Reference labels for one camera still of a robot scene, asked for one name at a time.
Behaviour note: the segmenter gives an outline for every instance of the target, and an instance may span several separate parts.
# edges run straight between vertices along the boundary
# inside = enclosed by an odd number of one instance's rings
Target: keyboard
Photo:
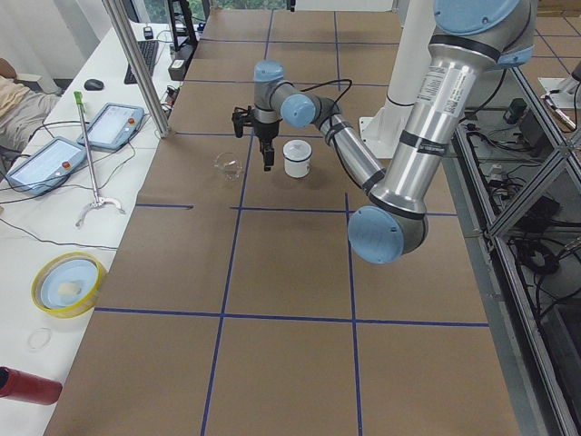
[[[137,41],[137,45],[139,45],[139,49],[142,52],[143,60],[147,65],[149,70],[149,75],[153,75],[153,68],[155,68],[155,57],[157,56],[157,45],[158,42],[150,39],[146,41]],[[131,66],[127,65],[127,73],[125,73],[125,78],[123,79],[124,84],[136,84],[137,79],[135,79],[135,75],[133,71],[131,71]]]

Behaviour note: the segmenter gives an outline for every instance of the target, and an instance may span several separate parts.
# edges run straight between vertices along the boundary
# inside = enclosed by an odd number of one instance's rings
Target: black mouse
[[[105,85],[99,79],[89,79],[84,83],[84,89],[87,91],[101,91],[103,88]]]

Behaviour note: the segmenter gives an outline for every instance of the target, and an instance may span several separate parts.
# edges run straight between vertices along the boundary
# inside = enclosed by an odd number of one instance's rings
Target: white container
[[[301,139],[288,141],[282,147],[282,154],[284,154],[284,171],[290,177],[299,179],[309,173],[312,155],[309,143]]]

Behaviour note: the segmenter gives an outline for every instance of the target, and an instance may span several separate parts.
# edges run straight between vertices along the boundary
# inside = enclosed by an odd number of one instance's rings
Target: red can
[[[53,404],[62,389],[63,385],[58,381],[0,366],[0,398]]]

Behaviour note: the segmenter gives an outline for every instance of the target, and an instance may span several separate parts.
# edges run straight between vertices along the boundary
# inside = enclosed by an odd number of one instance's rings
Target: white desk
[[[155,35],[166,28],[163,25],[153,27]],[[135,27],[135,35],[138,39],[143,39],[140,25]],[[161,34],[159,38],[170,39],[167,33]],[[153,74],[153,84],[161,98],[168,84],[175,87],[179,84],[170,80],[167,71],[171,62],[168,44],[160,43],[158,58],[159,61]],[[83,93],[87,121],[91,120],[108,102],[138,105],[148,113],[138,85],[123,84],[126,67],[127,61],[123,49],[116,33],[111,29],[67,88],[46,122],[78,120],[74,91]],[[85,91],[83,84],[89,78],[102,80],[105,88],[102,91]],[[89,212],[84,226],[78,230],[74,223],[81,209],[93,201],[93,193],[90,189],[63,187],[44,197],[5,204],[5,211],[1,217],[42,239],[117,247],[159,141],[153,120],[150,117],[147,118],[149,121],[132,140],[135,156],[117,170],[111,181],[102,189],[104,196],[111,196],[121,201],[127,212],[126,215],[119,214],[112,206],[105,206],[103,209]],[[79,124],[63,124],[52,127],[51,132],[74,140],[80,134],[81,127]],[[49,133],[44,130],[39,131],[25,149],[25,153],[33,153],[50,139]],[[94,152],[95,160],[106,156],[95,163],[98,183],[103,184],[113,169],[132,153],[133,150],[129,146],[125,146],[116,154]],[[73,174],[64,185],[72,183],[90,188],[91,179],[88,169],[85,168]],[[0,183],[0,189],[2,189],[0,203],[27,197],[25,193],[16,193],[6,188],[8,188],[6,182]],[[111,250],[39,243],[30,236],[0,223],[0,276],[2,277],[0,366],[16,368],[60,382],[65,381],[92,311],[69,320],[56,319],[34,306],[30,289],[34,277],[45,264],[60,254],[73,251],[94,255],[107,269],[111,267],[115,255],[115,251]],[[28,339],[38,329],[50,329],[52,337],[42,350],[35,352],[28,346]],[[54,405],[42,406],[0,399],[0,434],[42,435],[53,411]]]

